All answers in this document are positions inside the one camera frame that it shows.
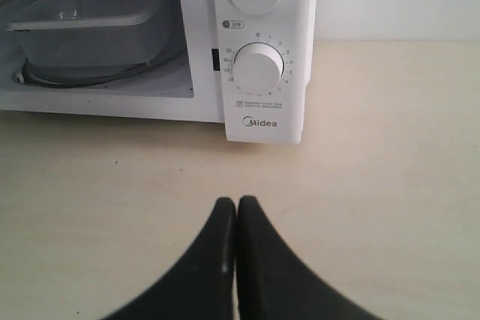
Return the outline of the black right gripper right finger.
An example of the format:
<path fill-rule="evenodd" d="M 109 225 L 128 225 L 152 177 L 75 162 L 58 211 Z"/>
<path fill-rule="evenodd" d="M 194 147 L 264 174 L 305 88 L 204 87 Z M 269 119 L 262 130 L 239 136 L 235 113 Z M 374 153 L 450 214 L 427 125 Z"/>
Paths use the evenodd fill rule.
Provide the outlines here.
<path fill-rule="evenodd" d="M 378 319 L 318 277 L 254 196 L 238 203 L 235 266 L 241 319 Z"/>

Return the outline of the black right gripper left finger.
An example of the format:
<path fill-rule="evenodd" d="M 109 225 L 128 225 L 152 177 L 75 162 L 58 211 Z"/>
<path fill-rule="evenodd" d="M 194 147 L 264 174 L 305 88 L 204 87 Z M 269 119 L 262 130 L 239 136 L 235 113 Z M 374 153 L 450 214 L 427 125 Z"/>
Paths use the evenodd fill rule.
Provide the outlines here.
<path fill-rule="evenodd" d="M 236 207 L 219 198 L 182 257 L 107 319 L 233 319 Z"/>

